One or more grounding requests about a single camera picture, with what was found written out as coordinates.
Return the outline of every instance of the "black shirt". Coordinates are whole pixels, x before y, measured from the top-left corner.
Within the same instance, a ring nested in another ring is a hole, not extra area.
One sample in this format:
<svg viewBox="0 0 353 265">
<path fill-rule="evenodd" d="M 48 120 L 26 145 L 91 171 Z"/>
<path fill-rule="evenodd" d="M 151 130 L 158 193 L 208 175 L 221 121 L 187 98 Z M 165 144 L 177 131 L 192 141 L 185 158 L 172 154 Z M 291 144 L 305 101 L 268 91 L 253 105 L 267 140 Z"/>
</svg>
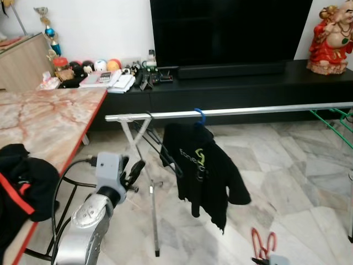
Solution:
<svg viewBox="0 0 353 265">
<path fill-rule="evenodd" d="M 203 207 L 224 231 L 228 201 L 238 205 L 251 202 L 238 168 L 202 125 L 167 125 L 163 145 L 183 172 L 177 178 L 179 199 L 191 202 L 194 217 L 200 216 L 199 207 Z"/>
<path fill-rule="evenodd" d="M 28 218 L 51 217 L 59 173 L 48 162 L 28 157 L 23 144 L 0 149 L 0 264 L 6 248 Z"/>
</svg>

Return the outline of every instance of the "paper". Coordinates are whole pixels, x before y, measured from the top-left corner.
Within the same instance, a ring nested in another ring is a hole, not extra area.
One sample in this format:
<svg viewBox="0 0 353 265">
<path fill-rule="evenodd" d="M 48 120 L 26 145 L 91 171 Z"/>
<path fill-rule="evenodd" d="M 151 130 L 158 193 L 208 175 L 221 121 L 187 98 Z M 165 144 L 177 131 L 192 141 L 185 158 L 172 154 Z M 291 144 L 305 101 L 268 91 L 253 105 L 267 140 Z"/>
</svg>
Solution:
<svg viewBox="0 0 353 265">
<path fill-rule="evenodd" d="M 125 92 L 127 92 L 133 85 L 133 83 L 135 82 L 135 77 L 134 76 L 131 76 L 130 80 L 128 81 L 128 83 L 126 84 L 125 87 L 123 88 L 120 88 L 120 87 L 115 87 L 115 85 L 111 88 L 108 88 L 108 93 L 117 93 L 117 94 L 123 94 Z"/>
</svg>

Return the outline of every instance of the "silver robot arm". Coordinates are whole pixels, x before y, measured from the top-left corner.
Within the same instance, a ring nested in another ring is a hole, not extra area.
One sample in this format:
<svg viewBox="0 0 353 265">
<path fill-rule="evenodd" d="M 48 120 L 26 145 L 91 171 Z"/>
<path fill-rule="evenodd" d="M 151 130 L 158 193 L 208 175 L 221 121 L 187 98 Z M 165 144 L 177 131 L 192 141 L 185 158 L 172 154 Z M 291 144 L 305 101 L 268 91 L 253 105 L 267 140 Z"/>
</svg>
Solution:
<svg viewBox="0 0 353 265">
<path fill-rule="evenodd" d="M 132 189 L 145 166 L 145 162 L 137 162 L 126 180 L 124 168 L 128 160 L 114 153 L 98 154 L 96 190 L 72 214 L 70 227 L 58 248 L 57 265 L 96 265 L 114 208 L 124 202 L 126 191 Z"/>
</svg>

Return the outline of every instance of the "trophy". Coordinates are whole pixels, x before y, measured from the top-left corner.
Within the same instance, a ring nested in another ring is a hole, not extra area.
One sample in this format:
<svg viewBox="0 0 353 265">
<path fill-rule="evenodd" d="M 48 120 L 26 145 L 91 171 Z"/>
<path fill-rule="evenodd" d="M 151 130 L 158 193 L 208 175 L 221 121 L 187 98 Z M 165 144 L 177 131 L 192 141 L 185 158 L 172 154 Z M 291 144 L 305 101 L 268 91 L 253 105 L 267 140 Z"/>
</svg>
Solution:
<svg viewBox="0 0 353 265">
<path fill-rule="evenodd" d="M 47 40 L 50 42 L 50 46 L 56 52 L 56 54 L 58 54 L 58 56 L 61 56 L 60 45 L 57 42 L 58 35 L 50 27 L 50 20 L 49 20 L 49 18 L 46 17 L 46 15 L 48 13 L 48 8 L 47 7 L 37 7 L 37 8 L 33 8 L 33 9 L 38 14 L 40 14 L 40 21 L 45 25 L 45 31 L 44 31 L 45 34 L 44 35 L 47 38 Z"/>
</svg>

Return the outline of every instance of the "blue hanger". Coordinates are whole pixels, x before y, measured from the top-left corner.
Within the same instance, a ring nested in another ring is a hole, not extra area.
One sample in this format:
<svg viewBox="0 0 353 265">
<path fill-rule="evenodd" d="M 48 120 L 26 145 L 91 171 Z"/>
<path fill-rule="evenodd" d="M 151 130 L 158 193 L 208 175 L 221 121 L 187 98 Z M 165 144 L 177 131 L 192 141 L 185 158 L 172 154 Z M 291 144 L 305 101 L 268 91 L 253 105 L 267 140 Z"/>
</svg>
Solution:
<svg viewBox="0 0 353 265">
<path fill-rule="evenodd" d="M 198 112 L 201 114 L 201 120 L 198 121 L 196 124 L 199 124 L 199 125 L 205 125 L 206 123 L 206 116 L 204 115 L 204 113 L 202 112 L 201 109 L 194 109 L 194 111 Z"/>
</svg>

